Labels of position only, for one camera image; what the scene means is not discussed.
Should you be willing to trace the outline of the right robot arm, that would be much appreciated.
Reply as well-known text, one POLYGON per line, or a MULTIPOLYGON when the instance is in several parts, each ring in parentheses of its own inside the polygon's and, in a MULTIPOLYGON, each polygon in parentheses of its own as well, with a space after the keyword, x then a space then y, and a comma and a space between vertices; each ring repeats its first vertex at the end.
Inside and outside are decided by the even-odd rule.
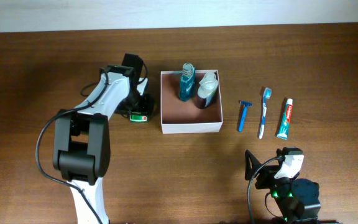
POLYGON ((284 147, 276 150, 276 156, 264 163, 259 162, 249 151, 245 152, 247 180, 247 205, 251 222, 254 223, 250 202, 250 190, 255 180, 255 188, 268 189, 275 200, 281 215, 280 223, 317 223, 321 209, 319 184, 308 179, 300 179, 300 169, 305 155, 297 147, 284 147))

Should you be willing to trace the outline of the teal mouthwash bottle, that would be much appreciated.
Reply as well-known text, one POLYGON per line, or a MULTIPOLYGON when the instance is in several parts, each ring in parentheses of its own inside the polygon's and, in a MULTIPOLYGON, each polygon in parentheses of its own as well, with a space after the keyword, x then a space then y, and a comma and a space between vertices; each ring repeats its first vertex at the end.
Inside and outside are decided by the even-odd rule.
POLYGON ((179 98, 182 101, 188 101, 195 89, 195 67, 191 63, 185 63, 182 67, 180 78, 179 98))

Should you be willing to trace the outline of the blue white toothbrush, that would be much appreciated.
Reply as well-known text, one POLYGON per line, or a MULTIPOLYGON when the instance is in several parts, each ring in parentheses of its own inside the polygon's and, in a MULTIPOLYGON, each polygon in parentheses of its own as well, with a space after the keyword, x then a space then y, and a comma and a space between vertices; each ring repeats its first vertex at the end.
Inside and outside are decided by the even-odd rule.
POLYGON ((266 87, 262 95, 262 114, 261 114, 260 128, 259 128, 259 135, 258 135, 259 139, 262 139, 264 135, 265 117, 267 113, 267 100, 271 97, 271 95, 272 95, 272 90, 266 87))

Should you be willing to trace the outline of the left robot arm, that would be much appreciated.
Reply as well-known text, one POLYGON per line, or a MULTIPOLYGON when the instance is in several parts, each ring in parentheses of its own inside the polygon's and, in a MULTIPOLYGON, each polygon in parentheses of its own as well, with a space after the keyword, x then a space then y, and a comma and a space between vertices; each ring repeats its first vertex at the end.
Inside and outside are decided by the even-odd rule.
POLYGON ((142 72, 148 72, 144 61, 125 54, 121 64, 100 68, 93 91, 54 120, 53 167, 73 194, 78 223, 110 222, 103 197, 111 157, 109 120, 119 114, 133 123, 149 121, 154 100, 145 92, 148 78, 142 72))

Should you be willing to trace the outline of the blue disposable razor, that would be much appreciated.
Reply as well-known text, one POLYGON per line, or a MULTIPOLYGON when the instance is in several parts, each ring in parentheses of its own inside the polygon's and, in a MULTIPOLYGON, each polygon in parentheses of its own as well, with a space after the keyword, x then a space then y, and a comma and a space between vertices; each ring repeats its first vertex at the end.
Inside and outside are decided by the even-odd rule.
POLYGON ((239 102, 239 104, 241 105, 242 110, 241 110, 241 117, 240 117, 239 125, 238 125, 238 131, 241 133, 242 130, 244 129, 244 123, 245 123, 246 116, 247 116, 247 110, 248 110, 248 108, 253 107, 253 104, 250 102, 244 101, 244 100, 241 100, 239 102))

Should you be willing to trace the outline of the green white toothpaste tube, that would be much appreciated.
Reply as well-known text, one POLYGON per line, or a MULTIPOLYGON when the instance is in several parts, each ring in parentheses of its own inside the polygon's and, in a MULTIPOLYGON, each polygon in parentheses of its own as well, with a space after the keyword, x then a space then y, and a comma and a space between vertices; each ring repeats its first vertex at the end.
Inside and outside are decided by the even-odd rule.
POLYGON ((288 98, 283 112, 280 128, 277 133, 277 137, 280 139, 284 139, 284 140, 288 139, 292 109, 293 109, 293 100, 291 98, 288 98))

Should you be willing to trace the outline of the clear foaming soap pump bottle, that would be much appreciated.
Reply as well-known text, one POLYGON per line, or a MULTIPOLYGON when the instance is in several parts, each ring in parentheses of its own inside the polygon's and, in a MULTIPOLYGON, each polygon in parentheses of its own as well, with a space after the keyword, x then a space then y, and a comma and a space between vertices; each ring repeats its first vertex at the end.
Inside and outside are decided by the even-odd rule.
POLYGON ((199 109, 205 109, 213 101, 219 82, 215 73, 208 72, 204 75, 199 84, 200 86, 197 91, 196 106, 199 109))

